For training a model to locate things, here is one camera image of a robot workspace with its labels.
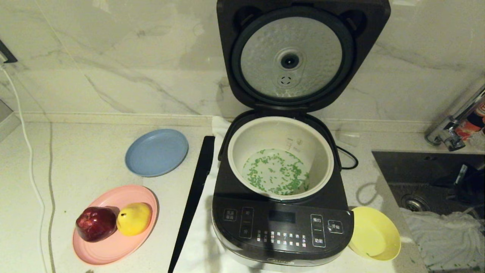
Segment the round sink drain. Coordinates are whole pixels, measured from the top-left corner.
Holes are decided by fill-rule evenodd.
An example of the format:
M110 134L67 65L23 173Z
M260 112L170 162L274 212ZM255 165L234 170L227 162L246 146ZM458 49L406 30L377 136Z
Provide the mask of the round sink drain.
M428 202L422 197L415 194L405 194L401 197L401 207L412 212L430 212L432 211Z

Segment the pink round plate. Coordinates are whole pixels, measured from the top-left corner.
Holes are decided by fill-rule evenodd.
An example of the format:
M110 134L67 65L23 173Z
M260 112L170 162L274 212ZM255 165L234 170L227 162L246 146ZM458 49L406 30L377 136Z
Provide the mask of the pink round plate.
M114 206L122 209L134 202L143 202L151 207L152 215L148 227L135 236L125 236L116 231L100 242L86 242L73 232L72 246L78 259L93 266L117 262L135 252L150 236L156 225L159 204L156 195L142 185L123 185L103 193L90 203L90 206Z

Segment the stainless steel sink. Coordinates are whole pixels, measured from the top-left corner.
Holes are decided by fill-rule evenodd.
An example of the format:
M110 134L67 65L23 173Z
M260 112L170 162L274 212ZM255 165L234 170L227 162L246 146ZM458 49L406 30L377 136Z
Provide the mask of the stainless steel sink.
M402 232L401 254L393 261L396 273L431 273L401 213L401 197L415 194L425 199L434 213L447 215L471 208L470 214L485 220L485 203L478 206L452 200L453 183L462 163L485 168L485 154L374 151L373 156L393 195L391 217Z

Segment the chopped green vegetable bits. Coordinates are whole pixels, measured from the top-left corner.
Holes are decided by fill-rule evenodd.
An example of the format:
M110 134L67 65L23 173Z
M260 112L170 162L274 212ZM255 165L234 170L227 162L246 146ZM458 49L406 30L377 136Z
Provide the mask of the chopped green vegetable bits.
M241 174L253 187L277 195L293 195L310 188L310 173L294 154L279 149L265 149L244 163Z

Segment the dark red apple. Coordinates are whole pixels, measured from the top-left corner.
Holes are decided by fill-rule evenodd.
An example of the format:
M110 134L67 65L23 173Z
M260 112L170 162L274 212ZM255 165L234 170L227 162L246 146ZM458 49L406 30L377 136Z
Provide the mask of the dark red apple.
M75 230L86 242L105 240L117 230L116 212L110 206L90 206L76 219Z

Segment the yellow bowl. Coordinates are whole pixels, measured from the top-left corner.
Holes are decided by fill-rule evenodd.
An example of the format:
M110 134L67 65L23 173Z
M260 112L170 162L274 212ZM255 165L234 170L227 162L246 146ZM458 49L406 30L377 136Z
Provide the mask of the yellow bowl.
M348 247L352 251L377 261L390 261L400 254L400 233L388 216L367 206L355 207L351 211L354 230Z

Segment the black wall fixture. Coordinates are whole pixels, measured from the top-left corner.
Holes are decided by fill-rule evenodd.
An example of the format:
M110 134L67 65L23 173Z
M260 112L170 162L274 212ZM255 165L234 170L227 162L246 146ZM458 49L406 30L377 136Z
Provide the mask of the black wall fixture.
M0 39L0 55L5 59L4 63L17 63L18 60L14 54L8 49L8 47Z

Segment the black flat panel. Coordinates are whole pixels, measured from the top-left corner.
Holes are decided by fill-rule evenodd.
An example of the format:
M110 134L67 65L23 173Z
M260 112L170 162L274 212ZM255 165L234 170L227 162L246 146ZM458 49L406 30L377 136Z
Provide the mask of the black flat panel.
M214 156L214 143L215 137L213 135L206 135L203 139L167 273L174 272L184 242L189 233L189 228L192 224L197 206L199 205L206 178L211 171Z

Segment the yellow pear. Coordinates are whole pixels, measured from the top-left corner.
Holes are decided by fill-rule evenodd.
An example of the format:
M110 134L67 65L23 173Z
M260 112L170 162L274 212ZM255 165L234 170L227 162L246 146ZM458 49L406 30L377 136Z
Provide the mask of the yellow pear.
M116 225L125 236L135 236L144 232L152 219L152 207L145 202L130 203L118 214Z

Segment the black rice cooker body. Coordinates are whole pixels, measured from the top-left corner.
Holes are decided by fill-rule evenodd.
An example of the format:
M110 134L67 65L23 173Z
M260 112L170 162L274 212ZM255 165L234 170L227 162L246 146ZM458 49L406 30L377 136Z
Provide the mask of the black rice cooker body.
M250 192L230 169L228 144L246 123L269 116L304 122L324 135L336 165L331 181L319 193L302 200L279 201ZM253 268L306 271L335 260L350 242L354 214L347 204L341 160L327 126L306 113L276 115L250 110L232 121L218 160L212 201L214 231L232 255Z

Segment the chrome faucet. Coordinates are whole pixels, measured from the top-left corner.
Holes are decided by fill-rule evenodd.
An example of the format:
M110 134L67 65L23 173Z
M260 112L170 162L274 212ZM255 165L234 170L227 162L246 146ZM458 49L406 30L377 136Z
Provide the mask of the chrome faucet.
M425 133L424 139L433 146L443 144L450 152L466 147L464 137L457 133L457 129L481 102L485 102L485 83L454 114L444 117L437 125L432 126Z

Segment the black rice cooker lid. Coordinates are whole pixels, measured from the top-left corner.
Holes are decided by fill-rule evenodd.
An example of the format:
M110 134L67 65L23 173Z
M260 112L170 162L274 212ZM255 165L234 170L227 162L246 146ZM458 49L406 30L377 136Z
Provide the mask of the black rice cooker lid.
M389 0L217 0L235 98L314 112L343 93L390 18Z

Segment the white cloth in sink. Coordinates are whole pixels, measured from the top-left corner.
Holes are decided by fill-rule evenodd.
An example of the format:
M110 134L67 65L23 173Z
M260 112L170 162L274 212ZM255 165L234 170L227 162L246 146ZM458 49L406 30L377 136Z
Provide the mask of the white cloth in sink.
M434 212L401 213L431 273L466 271L485 273L485 220L471 208L440 215Z

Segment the blue round plate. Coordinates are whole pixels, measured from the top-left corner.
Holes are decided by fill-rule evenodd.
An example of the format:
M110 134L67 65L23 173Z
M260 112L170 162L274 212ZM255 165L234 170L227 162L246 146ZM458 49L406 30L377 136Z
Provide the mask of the blue round plate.
M186 158L189 142L175 129L158 129L137 138L125 154L125 165L142 177L158 177L177 168Z

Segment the white inner pot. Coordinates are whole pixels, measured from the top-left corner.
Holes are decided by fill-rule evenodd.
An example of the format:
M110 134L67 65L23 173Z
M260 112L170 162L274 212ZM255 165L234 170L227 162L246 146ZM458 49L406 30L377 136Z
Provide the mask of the white inner pot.
M265 193L243 177L244 163L258 151L279 149L294 154L309 169L310 188L293 195ZM336 161L324 135L308 124L282 116L252 120L236 130L229 141L227 157L235 177L259 196L279 201L308 198L319 193L331 181Z

